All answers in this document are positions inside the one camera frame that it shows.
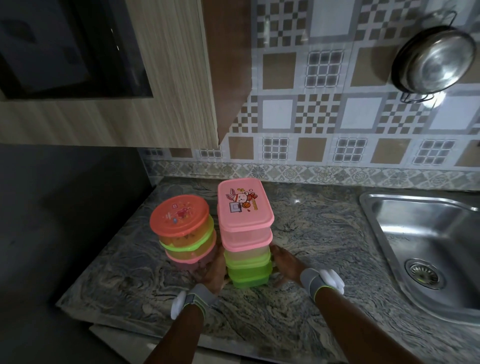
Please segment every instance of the wrist strap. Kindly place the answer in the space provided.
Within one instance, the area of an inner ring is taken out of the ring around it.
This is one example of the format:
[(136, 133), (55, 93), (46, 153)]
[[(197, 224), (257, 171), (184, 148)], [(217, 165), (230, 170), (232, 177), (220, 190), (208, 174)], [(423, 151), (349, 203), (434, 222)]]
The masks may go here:
[(313, 301), (315, 301), (315, 295), (321, 287), (333, 288), (326, 284), (320, 277), (320, 273), (313, 268), (305, 269), (300, 274), (300, 281)]
[(198, 283), (192, 288), (192, 290), (190, 290), (190, 292), (188, 292), (183, 308), (185, 308), (185, 306), (188, 304), (194, 304), (200, 308), (205, 317), (207, 308), (215, 301), (216, 296), (211, 293), (203, 284)]

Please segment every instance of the granite countertop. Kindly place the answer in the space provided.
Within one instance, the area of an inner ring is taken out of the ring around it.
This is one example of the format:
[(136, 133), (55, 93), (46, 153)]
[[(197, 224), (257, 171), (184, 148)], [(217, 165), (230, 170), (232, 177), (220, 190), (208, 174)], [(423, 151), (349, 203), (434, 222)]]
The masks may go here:
[[(73, 318), (163, 336), (170, 306), (195, 278), (177, 271), (150, 230), (154, 208), (179, 194), (207, 200), (216, 219), (220, 181), (167, 178), (57, 302)], [(331, 267), (345, 296), (426, 363), (480, 362), (480, 328), (439, 320), (401, 293), (358, 203), (365, 188), (264, 182), (274, 241), (313, 267)], [(227, 285), (207, 315), (200, 346), (286, 363), (344, 361), (307, 294), (288, 283)]]

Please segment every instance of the wooden cabinet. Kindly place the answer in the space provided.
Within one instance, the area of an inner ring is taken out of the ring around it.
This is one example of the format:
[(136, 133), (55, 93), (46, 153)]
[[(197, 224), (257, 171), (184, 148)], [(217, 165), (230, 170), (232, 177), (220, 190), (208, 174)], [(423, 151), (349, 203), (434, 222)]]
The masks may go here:
[(250, 0), (125, 2), (152, 96), (15, 99), (5, 91), (0, 143), (221, 142), (252, 89)]

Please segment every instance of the sink drain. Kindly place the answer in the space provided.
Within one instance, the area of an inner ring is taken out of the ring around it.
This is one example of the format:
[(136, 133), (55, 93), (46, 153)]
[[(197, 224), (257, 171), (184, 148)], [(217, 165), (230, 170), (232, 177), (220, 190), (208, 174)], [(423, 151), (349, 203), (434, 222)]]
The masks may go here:
[(433, 265), (421, 259), (409, 259), (405, 262), (405, 269), (414, 281), (423, 287), (440, 290), (445, 286), (445, 278)]

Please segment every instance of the sink basin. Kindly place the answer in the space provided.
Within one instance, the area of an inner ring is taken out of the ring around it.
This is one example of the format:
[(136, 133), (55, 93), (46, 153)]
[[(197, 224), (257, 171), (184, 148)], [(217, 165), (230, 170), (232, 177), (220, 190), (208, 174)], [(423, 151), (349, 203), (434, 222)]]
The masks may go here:
[(478, 205), (371, 193), (360, 204), (405, 295), (440, 319), (480, 325)]

